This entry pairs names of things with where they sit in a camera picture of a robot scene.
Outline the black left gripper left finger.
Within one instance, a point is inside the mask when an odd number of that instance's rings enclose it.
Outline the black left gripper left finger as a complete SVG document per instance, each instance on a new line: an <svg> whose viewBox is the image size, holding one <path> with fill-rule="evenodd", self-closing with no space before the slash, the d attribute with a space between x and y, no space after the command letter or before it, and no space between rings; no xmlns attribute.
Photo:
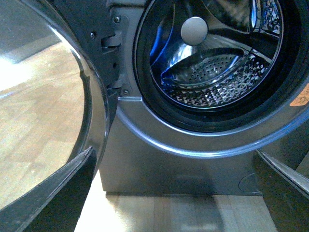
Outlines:
<svg viewBox="0 0 309 232"><path fill-rule="evenodd" d="M2 232L72 232L89 193L97 156L89 147L0 211Z"/></svg>

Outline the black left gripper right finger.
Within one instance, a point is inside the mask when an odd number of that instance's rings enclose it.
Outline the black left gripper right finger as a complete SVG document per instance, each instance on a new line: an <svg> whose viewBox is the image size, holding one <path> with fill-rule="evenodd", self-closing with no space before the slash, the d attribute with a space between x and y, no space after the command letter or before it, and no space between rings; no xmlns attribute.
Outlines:
<svg viewBox="0 0 309 232"><path fill-rule="evenodd" d="M256 150L253 158L259 191L279 232L309 230L309 179Z"/></svg>

